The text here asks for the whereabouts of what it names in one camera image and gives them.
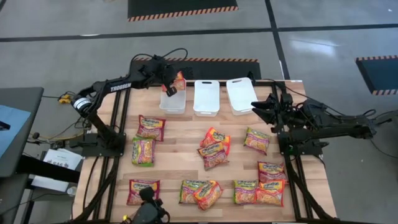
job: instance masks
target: white plastic container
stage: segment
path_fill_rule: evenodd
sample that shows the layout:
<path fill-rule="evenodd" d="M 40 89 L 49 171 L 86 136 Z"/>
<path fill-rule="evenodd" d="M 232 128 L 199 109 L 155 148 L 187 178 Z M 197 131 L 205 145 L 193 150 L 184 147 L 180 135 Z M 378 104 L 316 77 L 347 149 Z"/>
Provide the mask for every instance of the white plastic container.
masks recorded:
<path fill-rule="evenodd" d="M 216 116 L 220 110 L 220 83 L 216 80 L 196 80 L 193 110 L 197 116 Z"/>
<path fill-rule="evenodd" d="M 251 102 L 257 101 L 256 92 L 250 78 L 236 78 L 226 82 L 229 103 L 232 114 L 243 115 L 251 113 Z"/>
<path fill-rule="evenodd" d="M 165 114 L 183 114 L 185 112 L 185 102 L 187 100 L 186 90 L 180 90 L 171 97 L 168 97 L 165 92 L 160 94 L 159 108 Z"/>

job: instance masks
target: white plastic bin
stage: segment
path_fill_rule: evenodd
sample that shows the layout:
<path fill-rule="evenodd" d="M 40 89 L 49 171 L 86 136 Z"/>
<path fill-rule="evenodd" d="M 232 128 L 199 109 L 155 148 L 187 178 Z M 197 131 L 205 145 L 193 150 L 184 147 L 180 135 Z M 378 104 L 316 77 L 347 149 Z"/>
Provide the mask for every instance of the white plastic bin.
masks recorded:
<path fill-rule="evenodd" d="M 171 97 L 168 97 L 165 92 L 160 94 L 159 108 L 165 114 L 183 114 L 185 112 L 185 102 L 187 99 L 187 92 L 180 90 Z"/>
<path fill-rule="evenodd" d="M 250 78 L 236 78 L 226 82 L 229 103 L 232 114 L 243 115 L 251 113 L 251 102 L 257 101 L 256 92 Z"/>
<path fill-rule="evenodd" d="M 220 110 L 220 83 L 216 80 L 196 80 L 193 110 L 197 116 L 216 116 Z"/>

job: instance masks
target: black floor mat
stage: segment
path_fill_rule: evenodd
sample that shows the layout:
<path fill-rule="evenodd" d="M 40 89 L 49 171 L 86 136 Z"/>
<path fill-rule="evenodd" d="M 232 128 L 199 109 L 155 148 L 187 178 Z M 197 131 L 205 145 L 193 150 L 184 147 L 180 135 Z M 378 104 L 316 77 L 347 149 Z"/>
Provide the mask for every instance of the black floor mat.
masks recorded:
<path fill-rule="evenodd" d="M 397 94 L 398 56 L 359 57 L 355 62 L 373 95 Z"/>
<path fill-rule="evenodd" d="M 238 10 L 236 0 L 129 0 L 130 22 Z"/>
<path fill-rule="evenodd" d="M 132 70 L 146 64 L 149 58 L 137 58 Z M 238 58 L 168 58 L 177 71 L 182 70 L 186 80 L 229 80 L 247 77 L 252 72 L 256 80 L 261 79 L 260 64 L 257 59 Z"/>

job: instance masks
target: paper document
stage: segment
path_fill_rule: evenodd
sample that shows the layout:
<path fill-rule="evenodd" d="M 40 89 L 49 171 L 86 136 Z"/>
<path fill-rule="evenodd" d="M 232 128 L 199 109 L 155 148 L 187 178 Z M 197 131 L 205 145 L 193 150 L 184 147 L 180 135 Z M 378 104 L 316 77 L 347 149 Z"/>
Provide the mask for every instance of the paper document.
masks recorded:
<path fill-rule="evenodd" d="M 49 149 L 44 157 L 44 162 L 75 170 L 82 158 L 83 157 L 81 155 L 68 151 L 66 149 Z M 68 184 L 68 182 L 40 176 L 35 176 L 32 182 L 33 186 L 58 190 L 61 192 L 65 192 L 67 190 Z"/>

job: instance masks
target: white label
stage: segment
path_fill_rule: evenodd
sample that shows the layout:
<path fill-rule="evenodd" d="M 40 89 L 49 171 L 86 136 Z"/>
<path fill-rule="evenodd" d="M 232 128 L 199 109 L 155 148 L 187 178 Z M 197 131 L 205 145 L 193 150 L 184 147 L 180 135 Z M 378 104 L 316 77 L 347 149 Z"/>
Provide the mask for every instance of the white label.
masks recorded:
<path fill-rule="evenodd" d="M 114 87 L 111 87 L 111 92 L 118 91 L 118 90 L 124 90 L 124 89 L 130 88 L 130 87 L 131 87 L 131 83 L 114 86 Z"/>

